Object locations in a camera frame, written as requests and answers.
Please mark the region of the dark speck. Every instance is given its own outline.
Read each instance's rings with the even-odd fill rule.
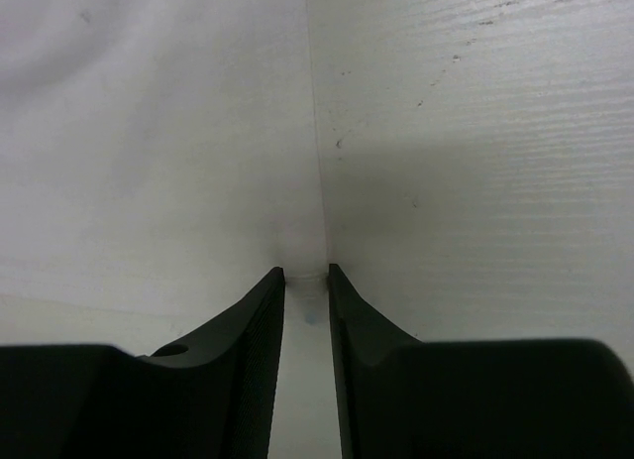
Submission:
[[[79,13],[79,18],[81,18],[86,25],[89,25],[92,21],[92,15],[90,14],[89,10],[83,10],[81,13]]]

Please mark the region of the white wooden surface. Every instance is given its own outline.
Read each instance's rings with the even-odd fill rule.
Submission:
[[[0,15],[0,342],[148,353],[283,265],[270,457],[336,457],[328,248],[421,339],[634,369],[634,0]]]

